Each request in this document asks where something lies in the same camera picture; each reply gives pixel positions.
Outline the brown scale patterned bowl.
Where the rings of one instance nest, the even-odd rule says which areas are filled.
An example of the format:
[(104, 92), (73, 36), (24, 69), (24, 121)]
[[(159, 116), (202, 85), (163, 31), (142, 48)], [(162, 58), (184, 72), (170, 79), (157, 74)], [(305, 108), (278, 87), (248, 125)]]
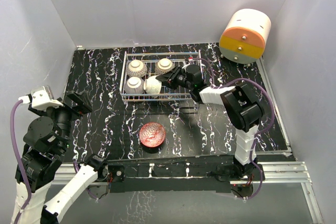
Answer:
[(168, 73), (171, 70), (173, 70), (174, 67), (175, 67), (174, 62), (172, 62), (168, 58), (163, 58), (155, 64), (155, 69), (154, 69), (155, 74), (162, 75), (162, 74)]

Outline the green patterned bowl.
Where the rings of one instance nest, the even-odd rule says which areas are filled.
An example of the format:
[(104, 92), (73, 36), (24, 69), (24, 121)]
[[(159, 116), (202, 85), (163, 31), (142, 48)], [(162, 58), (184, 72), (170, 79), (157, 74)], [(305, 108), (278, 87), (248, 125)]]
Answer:
[(162, 82), (157, 76), (151, 76), (144, 81), (143, 88), (147, 94), (157, 95), (161, 92)]

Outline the brown spoke patterned bowl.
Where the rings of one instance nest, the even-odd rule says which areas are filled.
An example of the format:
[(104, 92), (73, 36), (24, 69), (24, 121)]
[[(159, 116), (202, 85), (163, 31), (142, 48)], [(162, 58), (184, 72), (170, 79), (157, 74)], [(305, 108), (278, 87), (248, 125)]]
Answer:
[(141, 60), (132, 60), (127, 65), (126, 72), (129, 77), (142, 78), (147, 74), (148, 68), (147, 65)]

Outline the purple striped bowl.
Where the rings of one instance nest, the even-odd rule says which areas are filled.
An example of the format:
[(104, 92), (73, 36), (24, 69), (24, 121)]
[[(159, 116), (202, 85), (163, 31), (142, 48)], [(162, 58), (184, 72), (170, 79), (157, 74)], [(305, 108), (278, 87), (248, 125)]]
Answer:
[(124, 92), (126, 94), (143, 94), (144, 80), (139, 77), (130, 77), (124, 85)]

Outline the red patterned bowl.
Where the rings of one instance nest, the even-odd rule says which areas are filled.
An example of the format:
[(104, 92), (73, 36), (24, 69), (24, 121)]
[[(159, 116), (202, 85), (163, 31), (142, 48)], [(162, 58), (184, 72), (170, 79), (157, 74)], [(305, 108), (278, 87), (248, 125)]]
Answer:
[(140, 142), (149, 148), (159, 147), (166, 138), (165, 128), (162, 124), (149, 122), (142, 126), (139, 133)]

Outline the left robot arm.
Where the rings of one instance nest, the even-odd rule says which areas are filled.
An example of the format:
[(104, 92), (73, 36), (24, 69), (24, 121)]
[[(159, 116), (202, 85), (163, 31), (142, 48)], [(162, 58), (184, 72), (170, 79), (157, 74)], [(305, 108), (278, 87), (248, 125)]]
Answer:
[[(66, 97), (75, 106), (67, 105), (62, 98), (54, 98), (50, 87), (42, 86), (19, 97), (11, 110), (10, 137), (17, 159), (12, 223), (60, 223), (91, 183), (108, 177), (107, 161), (93, 154), (84, 164), (75, 164), (74, 177), (51, 200), (45, 200), (69, 147), (72, 121), (92, 112), (87, 91), (70, 91)], [(28, 104), (29, 111), (38, 116), (24, 135), (22, 153), (18, 151), (15, 136), (15, 112), (21, 104)]]

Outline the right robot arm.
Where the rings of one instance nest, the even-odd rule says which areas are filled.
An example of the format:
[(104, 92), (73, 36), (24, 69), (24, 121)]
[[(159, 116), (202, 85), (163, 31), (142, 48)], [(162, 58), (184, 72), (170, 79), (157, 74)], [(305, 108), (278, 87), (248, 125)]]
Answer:
[(256, 135), (264, 114), (261, 105), (254, 99), (244, 84), (230, 87), (207, 85), (198, 65), (175, 67), (156, 77), (163, 86), (170, 89), (188, 89), (192, 99), (199, 104), (222, 105), (231, 124), (236, 128), (236, 150), (232, 170), (219, 168), (217, 176), (233, 176), (247, 180), (256, 168), (262, 178), (262, 170), (257, 165), (255, 153)]

